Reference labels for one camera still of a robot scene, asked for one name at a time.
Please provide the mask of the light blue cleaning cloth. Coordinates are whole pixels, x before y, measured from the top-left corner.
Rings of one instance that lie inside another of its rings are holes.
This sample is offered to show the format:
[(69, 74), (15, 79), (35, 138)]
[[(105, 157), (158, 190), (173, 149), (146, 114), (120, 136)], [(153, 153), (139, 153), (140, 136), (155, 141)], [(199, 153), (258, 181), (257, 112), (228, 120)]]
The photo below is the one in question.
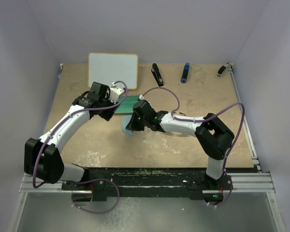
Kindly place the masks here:
[(122, 132), (127, 136), (127, 137), (131, 137), (132, 136), (132, 131), (129, 129), (126, 129), (128, 123), (131, 120), (132, 115), (124, 115), (121, 118), (121, 130)]

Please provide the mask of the green lined glasses case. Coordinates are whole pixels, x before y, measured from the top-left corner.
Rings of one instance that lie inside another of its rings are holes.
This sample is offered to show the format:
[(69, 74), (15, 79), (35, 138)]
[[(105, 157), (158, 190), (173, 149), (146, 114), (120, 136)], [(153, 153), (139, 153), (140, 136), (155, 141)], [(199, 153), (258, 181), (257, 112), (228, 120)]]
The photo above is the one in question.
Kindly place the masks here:
[(133, 106), (138, 102), (139, 95), (128, 95), (121, 105), (116, 109), (117, 115), (128, 115), (133, 113)]

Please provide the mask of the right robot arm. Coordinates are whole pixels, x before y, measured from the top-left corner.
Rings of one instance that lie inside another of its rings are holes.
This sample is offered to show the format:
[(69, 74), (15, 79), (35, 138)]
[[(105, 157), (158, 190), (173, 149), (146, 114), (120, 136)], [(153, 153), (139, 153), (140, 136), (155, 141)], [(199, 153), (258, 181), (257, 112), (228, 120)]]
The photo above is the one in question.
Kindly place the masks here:
[(210, 189), (222, 184), (227, 152), (232, 146), (234, 133), (212, 113), (206, 117), (178, 116), (167, 111), (155, 111), (146, 100), (139, 100), (125, 129), (129, 131), (176, 132), (197, 138), (208, 156), (205, 183)]

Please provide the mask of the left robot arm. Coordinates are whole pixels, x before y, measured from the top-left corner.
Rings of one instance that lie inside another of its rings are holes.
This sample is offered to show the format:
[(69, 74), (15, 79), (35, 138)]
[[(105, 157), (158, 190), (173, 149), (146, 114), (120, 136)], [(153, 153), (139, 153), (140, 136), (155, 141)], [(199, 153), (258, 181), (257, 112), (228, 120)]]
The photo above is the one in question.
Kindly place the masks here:
[(76, 164), (65, 164), (61, 157), (67, 142), (95, 115), (108, 121), (127, 97), (128, 88), (123, 81), (115, 81), (111, 86), (93, 82), (72, 102), (64, 117), (38, 139), (29, 138), (25, 143), (24, 172), (32, 176), (34, 188), (39, 188), (36, 180), (54, 184), (58, 181), (72, 181), (78, 189), (86, 189), (90, 178), (86, 170)]

